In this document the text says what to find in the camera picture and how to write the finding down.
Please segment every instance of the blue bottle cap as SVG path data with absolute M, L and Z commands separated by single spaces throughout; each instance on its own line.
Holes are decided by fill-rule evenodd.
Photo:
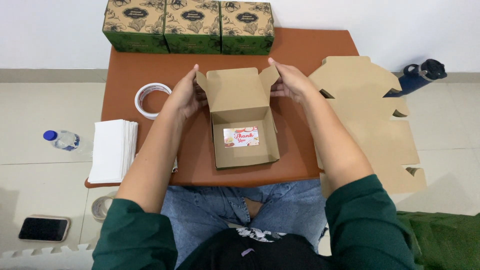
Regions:
M 47 141 L 53 141 L 57 138 L 58 134 L 53 130 L 47 130 L 43 133 L 43 138 Z

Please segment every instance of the floral printed box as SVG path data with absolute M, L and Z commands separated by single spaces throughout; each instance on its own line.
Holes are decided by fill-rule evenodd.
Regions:
M 165 0 L 109 0 L 103 33 L 117 51 L 168 53 Z
M 165 39 L 172 53 L 220 54 L 218 1 L 167 0 Z
M 222 54 L 268 55 L 275 32 L 270 3 L 221 1 Z

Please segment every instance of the green mat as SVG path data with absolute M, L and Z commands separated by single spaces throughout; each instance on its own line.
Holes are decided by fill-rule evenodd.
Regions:
M 480 214 L 397 212 L 419 270 L 480 270 Z

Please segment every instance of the blue thermos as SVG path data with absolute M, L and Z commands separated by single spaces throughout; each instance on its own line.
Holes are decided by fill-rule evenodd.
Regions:
M 398 78 L 402 91 L 388 92 L 384 98 L 397 98 L 410 94 L 425 85 L 447 77 L 445 66 L 437 60 L 427 59 L 421 65 L 411 64 L 403 69 L 403 76 Z

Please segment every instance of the brown table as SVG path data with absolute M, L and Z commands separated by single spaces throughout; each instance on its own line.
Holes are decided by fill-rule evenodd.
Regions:
M 307 76 L 327 56 L 358 55 L 348 31 L 276 28 L 270 56 L 293 65 Z M 143 54 L 116 52 L 108 66 L 102 121 L 125 119 L 138 122 L 137 151 L 153 123 L 142 116 L 133 102 L 138 89 L 148 83 L 163 83 L 171 89 L 197 63 L 200 71 L 268 66 L 268 56 L 202 54 Z M 160 111 L 167 94 L 154 92 L 145 98 L 144 109 Z M 178 151 L 179 171 L 172 174 L 173 185 L 259 186 L 292 180 L 316 178 L 317 167 L 312 135 L 303 109 L 288 98 L 270 100 L 278 129 L 280 161 L 231 170 L 215 169 L 208 108 L 189 118 L 183 129 Z M 90 184 L 87 188 L 119 184 Z

